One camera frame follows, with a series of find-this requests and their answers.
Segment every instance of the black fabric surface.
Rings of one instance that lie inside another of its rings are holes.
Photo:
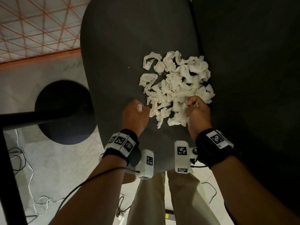
[[[144,56],[176,50],[185,59],[199,56],[191,8],[190,0],[92,0],[88,5],[80,45],[103,145],[120,131],[122,111],[133,98],[146,104],[140,77],[154,73],[156,61],[147,71]],[[187,127],[170,127],[165,119],[157,129],[157,123],[150,118],[139,137],[140,149],[154,152],[155,172],[174,169],[176,140],[195,146]]]
[[[193,0],[212,122],[300,216],[300,0]]]

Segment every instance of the black metal bar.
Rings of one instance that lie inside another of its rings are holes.
[[[2,130],[0,130],[0,170],[2,171],[0,201],[7,225],[27,224]]]
[[[59,118],[71,116],[76,111],[74,107],[61,109],[33,111],[0,115],[0,126],[3,131],[22,128],[31,125],[51,122]]]

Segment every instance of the person's left hand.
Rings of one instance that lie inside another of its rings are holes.
[[[139,112],[137,105],[142,105],[142,112]],[[138,100],[130,102],[123,111],[122,129],[130,129],[137,137],[141,135],[149,121],[150,108],[144,106]]]

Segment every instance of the forearm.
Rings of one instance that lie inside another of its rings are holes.
[[[236,157],[212,166],[228,211],[238,224],[300,224]]]
[[[116,167],[126,167],[126,165],[124,159],[107,155],[89,178],[103,171]],[[123,169],[111,171],[84,184],[57,213],[50,225],[111,225],[118,206],[124,172]]]

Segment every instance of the black round base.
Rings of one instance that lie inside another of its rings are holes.
[[[96,128],[88,89],[73,81],[56,81],[46,86],[35,102],[35,111],[64,107],[73,107],[74,113],[70,117],[39,124],[40,130],[59,144],[73,145],[84,141]]]

